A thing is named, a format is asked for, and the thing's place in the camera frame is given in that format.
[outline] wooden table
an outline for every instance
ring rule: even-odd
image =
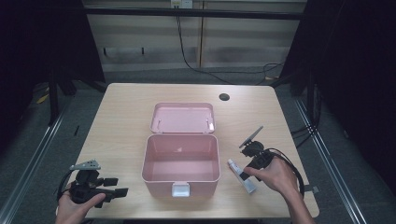
[[[219,95],[227,93],[230,100]],[[210,103],[214,107],[219,140],[221,177],[210,198],[154,198],[141,172],[154,106],[158,103]],[[238,148],[263,125],[254,140],[265,147],[283,151],[308,184],[304,168],[293,144],[290,130],[274,89],[259,86],[111,84],[98,109],[77,163],[96,159],[102,166],[99,177],[117,177],[117,188],[129,188],[127,197],[92,209],[94,218],[260,218],[288,217],[283,198],[275,191],[250,179],[258,189],[248,195],[228,167],[232,159],[241,168],[251,158]],[[75,179],[74,172],[70,180]],[[318,206],[312,192],[304,200],[313,217]]]

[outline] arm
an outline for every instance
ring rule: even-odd
[[[293,224],[315,223],[309,214],[297,186],[297,178],[289,166],[281,159],[274,157],[271,163],[262,170],[245,167],[244,172],[260,178],[270,189],[279,192],[288,205]]]
[[[59,200],[56,224],[79,224],[87,215],[88,211],[104,200],[105,197],[106,195],[104,193],[100,193],[85,203],[77,204],[71,200],[69,191],[65,192]]]

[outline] power outlet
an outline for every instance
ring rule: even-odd
[[[181,8],[192,8],[192,0],[181,0]]]
[[[181,0],[171,0],[171,8],[181,8]]]
[[[171,8],[192,8],[192,0],[171,0]]]

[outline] black circular hole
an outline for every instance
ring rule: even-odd
[[[230,100],[230,95],[227,94],[227,93],[222,93],[222,94],[219,96],[219,98],[220,98],[220,100],[222,100],[222,101],[228,101],[228,100]]]

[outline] open box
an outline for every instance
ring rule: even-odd
[[[211,196],[220,178],[213,106],[160,103],[154,108],[142,177],[152,196]]]

